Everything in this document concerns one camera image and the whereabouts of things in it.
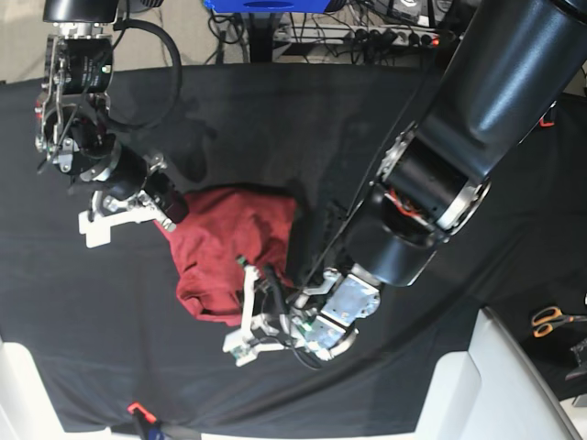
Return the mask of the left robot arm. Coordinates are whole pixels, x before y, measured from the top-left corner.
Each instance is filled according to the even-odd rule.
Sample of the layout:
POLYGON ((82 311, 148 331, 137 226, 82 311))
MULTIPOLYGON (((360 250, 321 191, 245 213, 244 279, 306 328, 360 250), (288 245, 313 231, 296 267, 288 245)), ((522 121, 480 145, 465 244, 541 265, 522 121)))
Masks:
POLYGON ((333 260, 287 291, 272 267, 245 263, 238 366, 288 350, 316 369, 345 351, 388 286, 411 285, 471 219, 490 175, 556 103, 586 58, 583 1, 483 1, 426 111, 382 143, 328 243, 333 260))

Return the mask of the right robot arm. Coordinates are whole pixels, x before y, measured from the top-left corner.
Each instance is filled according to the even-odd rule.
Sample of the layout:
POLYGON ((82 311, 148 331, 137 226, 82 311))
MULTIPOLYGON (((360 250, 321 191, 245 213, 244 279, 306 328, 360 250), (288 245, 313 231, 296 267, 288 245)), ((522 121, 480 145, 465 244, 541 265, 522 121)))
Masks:
POLYGON ((73 186, 92 192, 78 215, 88 248, 107 245, 114 227, 155 222, 172 232, 188 215, 183 196, 166 175, 164 156, 140 156, 118 134, 160 125, 177 104, 183 66, 172 37, 160 26, 135 19, 134 11, 159 1, 47 1, 43 20, 55 26, 47 38, 44 76, 35 104, 35 148, 48 167, 73 186), (112 26, 118 37, 104 32, 112 26), (171 90, 151 120, 124 123, 110 115, 107 90, 114 75, 114 52, 130 29, 157 37, 171 57, 171 90))

